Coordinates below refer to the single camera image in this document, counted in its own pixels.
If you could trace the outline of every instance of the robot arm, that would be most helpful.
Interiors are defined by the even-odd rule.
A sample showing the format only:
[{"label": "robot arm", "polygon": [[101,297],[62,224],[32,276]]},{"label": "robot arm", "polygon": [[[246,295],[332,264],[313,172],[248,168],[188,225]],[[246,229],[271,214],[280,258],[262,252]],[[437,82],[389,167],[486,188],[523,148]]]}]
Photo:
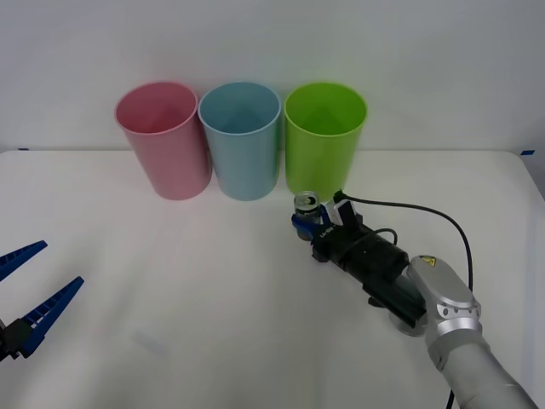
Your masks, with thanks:
[{"label": "robot arm", "polygon": [[418,256],[407,275],[426,302],[429,356],[460,408],[537,408],[491,352],[479,323],[480,304],[454,270],[438,258]]},{"label": "robot arm", "polygon": [[329,212],[311,196],[315,209],[309,203],[303,208],[296,197],[291,221],[302,239],[311,240],[313,257],[352,275],[402,332],[426,334],[429,356],[461,409],[537,408],[492,354],[482,336],[480,304],[446,262],[432,256],[409,262],[395,240],[363,224],[342,193]]}]

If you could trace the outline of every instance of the blue cup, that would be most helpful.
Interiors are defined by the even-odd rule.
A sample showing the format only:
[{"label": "blue cup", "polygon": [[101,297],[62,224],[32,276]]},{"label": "blue cup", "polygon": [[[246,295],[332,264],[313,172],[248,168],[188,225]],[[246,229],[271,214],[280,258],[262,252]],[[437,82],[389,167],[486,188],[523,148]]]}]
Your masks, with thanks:
[{"label": "blue cup", "polygon": [[280,112],[276,92],[240,81],[212,89],[198,104],[215,174],[236,200],[266,196],[278,179]]}]

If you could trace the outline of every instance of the white table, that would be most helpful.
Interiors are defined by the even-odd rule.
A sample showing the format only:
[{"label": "white table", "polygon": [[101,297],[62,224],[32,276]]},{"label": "white table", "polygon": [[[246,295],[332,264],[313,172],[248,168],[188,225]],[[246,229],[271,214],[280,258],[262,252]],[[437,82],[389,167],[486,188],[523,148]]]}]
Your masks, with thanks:
[{"label": "white table", "polygon": [[[485,336],[545,406],[545,206],[510,153],[358,153],[345,191],[453,216],[474,255]],[[362,206],[411,256],[466,279],[457,231],[416,210]],[[360,285],[310,257],[284,175],[241,203],[213,180],[159,198],[131,152],[0,155],[0,255],[49,247],[0,285],[11,322],[77,275],[82,290],[29,359],[0,364],[5,409],[440,408],[448,388],[421,338]]]}]

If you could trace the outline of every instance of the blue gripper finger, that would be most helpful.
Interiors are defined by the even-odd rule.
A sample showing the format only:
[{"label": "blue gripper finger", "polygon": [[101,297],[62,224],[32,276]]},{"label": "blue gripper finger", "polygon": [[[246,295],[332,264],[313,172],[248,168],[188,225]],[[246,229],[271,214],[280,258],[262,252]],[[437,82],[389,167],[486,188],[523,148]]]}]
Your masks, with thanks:
[{"label": "blue gripper finger", "polygon": [[27,245],[22,249],[12,251],[5,256],[0,256],[0,281],[8,277],[47,246],[47,243],[42,240],[32,245]]}]

